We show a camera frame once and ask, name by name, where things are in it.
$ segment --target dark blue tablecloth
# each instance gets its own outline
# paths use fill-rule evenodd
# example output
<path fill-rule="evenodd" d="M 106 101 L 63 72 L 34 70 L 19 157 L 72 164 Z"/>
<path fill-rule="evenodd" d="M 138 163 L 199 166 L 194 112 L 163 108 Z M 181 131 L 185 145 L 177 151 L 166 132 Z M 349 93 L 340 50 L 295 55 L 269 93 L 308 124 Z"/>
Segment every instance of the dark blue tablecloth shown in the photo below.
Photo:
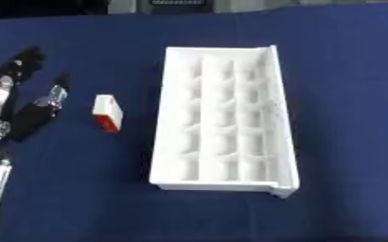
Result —
<path fill-rule="evenodd" d="M 45 69 L 22 103 L 71 73 L 62 115 L 22 145 L 0 242 L 335 241 L 388 238 L 388 4 L 193 16 L 0 21 L 0 63 L 39 44 Z M 301 188 L 162 191 L 147 182 L 165 48 L 277 44 Z M 99 129 L 114 94 L 122 131 Z"/>

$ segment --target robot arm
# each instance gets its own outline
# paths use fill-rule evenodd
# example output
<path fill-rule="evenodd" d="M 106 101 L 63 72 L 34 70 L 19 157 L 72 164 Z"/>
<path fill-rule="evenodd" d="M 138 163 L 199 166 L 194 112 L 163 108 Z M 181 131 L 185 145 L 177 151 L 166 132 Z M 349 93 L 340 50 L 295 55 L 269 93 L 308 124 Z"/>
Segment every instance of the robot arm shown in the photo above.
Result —
<path fill-rule="evenodd" d="M 68 76 L 56 78 L 49 94 L 26 105 L 14 114 L 18 86 L 42 68 L 44 55 L 30 47 L 0 66 L 0 147 L 8 139 L 24 141 L 40 127 L 52 121 L 68 96 Z M 11 171 L 9 158 L 0 154 L 0 200 Z"/>

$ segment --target ice cube tray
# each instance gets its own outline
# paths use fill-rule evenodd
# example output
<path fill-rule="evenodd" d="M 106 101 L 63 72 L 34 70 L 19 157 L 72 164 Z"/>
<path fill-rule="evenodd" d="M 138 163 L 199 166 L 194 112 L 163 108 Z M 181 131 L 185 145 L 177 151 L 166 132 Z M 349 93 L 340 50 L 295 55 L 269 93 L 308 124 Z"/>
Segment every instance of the ice cube tray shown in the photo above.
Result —
<path fill-rule="evenodd" d="M 298 189 L 274 45 L 168 47 L 150 182 L 281 198 Z"/>

